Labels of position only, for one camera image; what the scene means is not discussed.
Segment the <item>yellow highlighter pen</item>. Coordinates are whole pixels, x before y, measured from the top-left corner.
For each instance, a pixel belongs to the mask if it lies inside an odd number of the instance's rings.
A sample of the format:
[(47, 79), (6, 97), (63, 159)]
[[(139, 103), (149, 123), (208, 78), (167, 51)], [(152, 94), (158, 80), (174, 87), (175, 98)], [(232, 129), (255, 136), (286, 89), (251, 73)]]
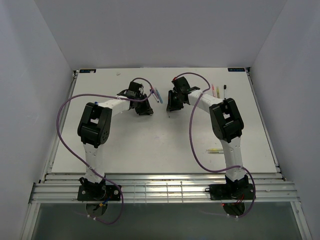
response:
[(220, 99), (220, 89), (218, 86), (216, 87), (216, 97)]

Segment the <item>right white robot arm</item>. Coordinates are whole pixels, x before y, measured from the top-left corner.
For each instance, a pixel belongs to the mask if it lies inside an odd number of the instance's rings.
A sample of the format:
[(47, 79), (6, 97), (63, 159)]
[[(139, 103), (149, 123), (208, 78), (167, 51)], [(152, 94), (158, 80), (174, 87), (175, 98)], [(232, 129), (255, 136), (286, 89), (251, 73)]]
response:
[[(184, 104), (193, 106), (189, 120), (189, 143), (191, 152), (197, 164), (210, 173), (225, 172), (226, 194), (237, 199), (244, 193), (245, 184), (249, 183), (248, 172), (243, 167), (241, 153), (241, 136), (244, 122), (234, 99), (221, 99), (206, 94), (199, 87), (190, 87), (187, 79), (183, 76), (176, 77), (172, 81), (173, 89), (168, 91), (168, 112), (178, 111), (184, 108)], [(222, 145), (225, 168), (210, 170), (204, 167), (198, 159), (192, 138), (192, 124), (196, 108), (210, 115), (211, 126), (214, 135)]]

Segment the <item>pink highlighter pen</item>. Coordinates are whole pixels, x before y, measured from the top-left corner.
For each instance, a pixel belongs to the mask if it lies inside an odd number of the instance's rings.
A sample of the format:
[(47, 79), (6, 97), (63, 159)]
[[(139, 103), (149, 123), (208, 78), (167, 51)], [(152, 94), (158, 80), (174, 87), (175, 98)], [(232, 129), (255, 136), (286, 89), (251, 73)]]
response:
[(213, 84), (211, 84), (211, 90), (212, 90), (212, 96), (216, 97), (216, 91), (215, 91), (215, 87)]

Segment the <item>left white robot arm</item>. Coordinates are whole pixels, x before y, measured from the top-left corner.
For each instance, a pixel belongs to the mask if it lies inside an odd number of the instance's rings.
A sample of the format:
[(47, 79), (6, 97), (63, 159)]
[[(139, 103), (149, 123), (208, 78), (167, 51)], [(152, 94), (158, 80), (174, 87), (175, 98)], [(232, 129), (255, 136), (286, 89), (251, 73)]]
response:
[(102, 184), (105, 173), (102, 169), (101, 145), (109, 138), (112, 117), (130, 109), (134, 109), (139, 116), (154, 113), (144, 93), (144, 86), (135, 81), (130, 82), (128, 89), (121, 91), (115, 99), (101, 103), (89, 102), (83, 110), (77, 134), (83, 143), (88, 166), (85, 176), (79, 181), (84, 187), (90, 186), (88, 193), (95, 200), (106, 195), (106, 187)]

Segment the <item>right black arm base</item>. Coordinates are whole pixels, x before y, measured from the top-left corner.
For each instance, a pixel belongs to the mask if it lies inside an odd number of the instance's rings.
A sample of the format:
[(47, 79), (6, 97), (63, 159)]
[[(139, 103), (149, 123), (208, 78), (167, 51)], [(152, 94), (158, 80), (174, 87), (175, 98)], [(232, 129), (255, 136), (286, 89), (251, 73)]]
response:
[(205, 188), (211, 200), (253, 200), (255, 199), (254, 186), (249, 183), (249, 178), (245, 175), (240, 180), (231, 181), (227, 176), (226, 183), (210, 184)]

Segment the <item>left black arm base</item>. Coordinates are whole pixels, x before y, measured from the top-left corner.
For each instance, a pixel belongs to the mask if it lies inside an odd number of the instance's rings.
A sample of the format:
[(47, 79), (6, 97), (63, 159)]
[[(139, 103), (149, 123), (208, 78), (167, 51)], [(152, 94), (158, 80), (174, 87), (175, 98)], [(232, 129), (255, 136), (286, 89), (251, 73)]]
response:
[(86, 178), (79, 179), (80, 186), (77, 193), (77, 200), (83, 202), (90, 201), (120, 201), (120, 190), (114, 184), (106, 184), (105, 180), (93, 183)]

